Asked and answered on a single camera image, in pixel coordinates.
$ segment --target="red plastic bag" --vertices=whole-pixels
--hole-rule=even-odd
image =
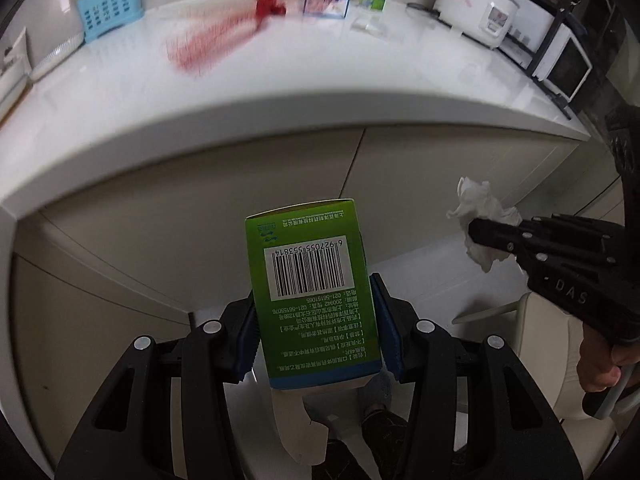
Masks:
[[[212,23],[206,20],[189,30],[186,37],[170,41],[167,44],[169,60],[186,72],[202,73],[251,40],[268,17],[296,11],[299,4],[300,0],[255,0],[227,9]]]

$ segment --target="person's leg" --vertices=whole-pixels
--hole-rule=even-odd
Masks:
[[[371,413],[362,423],[362,437],[373,454],[382,480],[394,477],[406,425],[404,418],[387,409]]]
[[[358,390],[362,437],[373,454],[382,480],[392,480],[402,453],[407,423],[391,408],[391,380],[380,372]]]
[[[309,406],[306,412],[312,420],[329,428],[324,462],[311,468],[312,480],[370,480],[369,475],[360,467],[347,445],[338,440],[335,428],[330,421]]]

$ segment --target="metal screw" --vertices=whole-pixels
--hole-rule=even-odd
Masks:
[[[144,350],[145,348],[149,348],[149,345],[151,345],[151,339],[149,339],[146,335],[139,337],[138,339],[136,339],[135,343],[133,343],[133,346],[136,350]]]
[[[206,334],[215,334],[222,330],[222,323],[219,321],[207,321],[202,327]]]
[[[430,334],[434,330],[436,330],[436,326],[426,319],[421,319],[418,323],[415,324],[415,327],[418,329],[418,332],[422,332],[425,334]]]
[[[491,348],[495,348],[497,350],[504,346],[504,339],[502,339],[499,335],[491,335],[486,341],[487,343],[489,343],[489,346]]]

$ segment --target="barcode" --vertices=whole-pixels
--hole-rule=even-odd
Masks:
[[[353,288],[345,236],[264,250],[271,300]]]

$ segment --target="cabinet door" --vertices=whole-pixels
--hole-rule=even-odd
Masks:
[[[20,221],[14,253],[71,286],[110,303],[189,324],[188,310],[156,291],[118,273],[36,213]]]
[[[11,288],[14,359],[24,401],[57,463],[84,410],[131,342],[186,336],[190,327],[68,285],[17,256]]]
[[[512,206],[577,144],[499,128],[368,128],[342,196],[356,201],[367,259],[375,264],[459,229],[446,213],[458,206],[460,177],[489,181],[503,206]]]
[[[350,129],[220,147],[124,174],[42,213],[132,279],[189,310],[221,312],[251,289],[244,219],[338,198],[361,137]]]

